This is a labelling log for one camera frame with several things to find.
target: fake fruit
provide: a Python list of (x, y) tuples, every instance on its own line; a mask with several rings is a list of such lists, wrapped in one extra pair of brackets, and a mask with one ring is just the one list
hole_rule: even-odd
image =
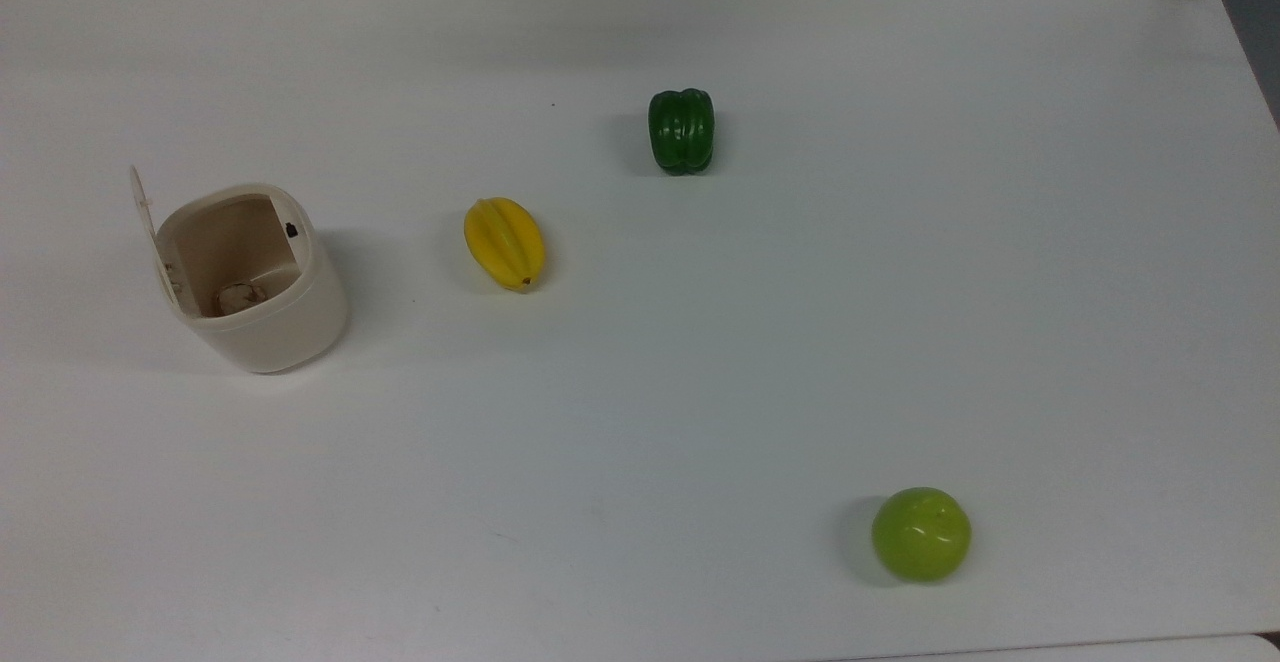
[(960, 503), (931, 487), (890, 497), (872, 522), (876, 556), (888, 571), (910, 581), (936, 581), (956, 571), (972, 535)]
[(649, 101), (649, 145), (667, 174), (700, 173), (712, 161), (716, 111), (701, 90), (654, 93)]
[(538, 223), (525, 207), (507, 197), (476, 201), (467, 210), (462, 232), (471, 256), (498, 284), (524, 292), (538, 282), (547, 251)]

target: bell pepper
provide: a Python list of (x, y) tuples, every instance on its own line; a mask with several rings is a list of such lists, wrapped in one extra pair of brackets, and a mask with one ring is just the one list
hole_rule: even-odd
[(700, 173), (712, 163), (716, 111), (701, 90), (654, 93), (649, 101), (649, 145), (667, 174)]

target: apple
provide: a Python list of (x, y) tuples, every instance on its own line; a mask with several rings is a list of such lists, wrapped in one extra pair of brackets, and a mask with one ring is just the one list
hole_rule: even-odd
[(890, 497), (872, 522), (876, 556), (904, 580), (929, 583), (956, 571), (973, 530), (951, 494), (932, 487), (904, 489)]

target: beige container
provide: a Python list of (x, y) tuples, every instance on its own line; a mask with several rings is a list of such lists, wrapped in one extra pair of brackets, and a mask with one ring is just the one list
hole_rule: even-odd
[(156, 233), (137, 170), (133, 196), (169, 306), (237, 366), (278, 373), (329, 350), (348, 306), (306, 211), (278, 187), (239, 184), (174, 211)]

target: white table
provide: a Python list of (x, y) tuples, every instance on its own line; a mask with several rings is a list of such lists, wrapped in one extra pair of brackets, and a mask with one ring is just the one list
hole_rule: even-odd
[[(1280, 627), (1280, 134), (1220, 0), (0, 0), (0, 658), (792, 661)], [(717, 102), (664, 178), (660, 90)], [(241, 374), (131, 207), (349, 286)], [(462, 243), (540, 220), (539, 289)], [(869, 512), (977, 538), (888, 580)]]
[(998, 652), (961, 652), (940, 657), (893, 657), (897, 662), (1276, 662), (1280, 650), (1252, 635), (1162, 639)]

